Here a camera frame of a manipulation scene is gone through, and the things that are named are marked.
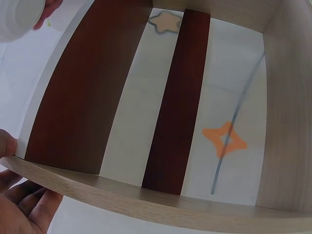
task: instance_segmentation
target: wood grain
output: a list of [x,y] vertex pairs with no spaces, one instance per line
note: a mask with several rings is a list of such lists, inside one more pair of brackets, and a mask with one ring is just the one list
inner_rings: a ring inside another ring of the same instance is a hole
[[312,212],[312,12],[284,0],[264,32],[267,132],[257,206]]
[[151,0],[95,0],[50,79],[25,159],[98,174]]
[[185,10],[142,188],[180,195],[203,81],[210,15]]
[[207,12],[212,18],[264,32],[282,0],[153,0],[154,7]]
[[68,197],[150,222],[237,234],[312,231],[312,217],[307,214],[163,194],[97,175],[42,166],[14,156],[0,159],[0,164]]

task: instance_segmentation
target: reddish-brown board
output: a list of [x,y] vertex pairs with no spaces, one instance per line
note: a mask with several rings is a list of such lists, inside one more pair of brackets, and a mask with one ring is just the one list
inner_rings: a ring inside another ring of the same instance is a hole
[[209,26],[210,14],[185,10],[143,188],[181,193],[199,104]]
[[43,96],[25,160],[98,174],[152,0],[95,0]]

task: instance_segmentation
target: hand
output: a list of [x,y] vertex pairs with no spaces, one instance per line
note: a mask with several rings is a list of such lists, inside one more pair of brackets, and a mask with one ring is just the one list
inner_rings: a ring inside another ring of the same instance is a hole
[[[0,158],[15,153],[17,141],[0,130]],[[63,196],[26,181],[10,189],[21,176],[0,173],[0,233],[46,234]]]
[[34,26],[34,30],[40,29],[45,21],[46,18],[50,17],[53,12],[61,6],[63,0],[46,0],[45,1],[45,7],[43,10],[43,13],[37,22],[37,24]]

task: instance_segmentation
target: white container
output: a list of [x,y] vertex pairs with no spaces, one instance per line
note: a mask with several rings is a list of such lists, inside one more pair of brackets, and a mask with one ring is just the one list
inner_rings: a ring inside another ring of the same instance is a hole
[[43,13],[45,0],[0,0],[0,42],[21,38]]

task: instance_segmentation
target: orange star shape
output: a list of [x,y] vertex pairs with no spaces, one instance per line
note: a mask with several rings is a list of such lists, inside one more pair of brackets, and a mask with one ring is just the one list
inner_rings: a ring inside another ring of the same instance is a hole
[[157,16],[151,17],[149,23],[153,25],[156,32],[163,34],[166,32],[178,33],[182,18],[169,11],[162,11]]
[[247,143],[244,142],[237,135],[237,133],[235,132],[232,126],[232,123],[228,121],[221,128],[218,128],[218,129],[211,129],[211,128],[203,129],[203,135],[209,140],[211,140],[212,143],[214,144],[218,158],[222,157],[222,153],[223,153],[222,151],[224,148],[224,143],[221,140],[221,136],[227,134],[230,128],[232,128],[231,134],[230,134],[230,138],[232,139],[232,142],[227,144],[224,155],[223,155],[225,156],[226,154],[234,150],[247,149]]

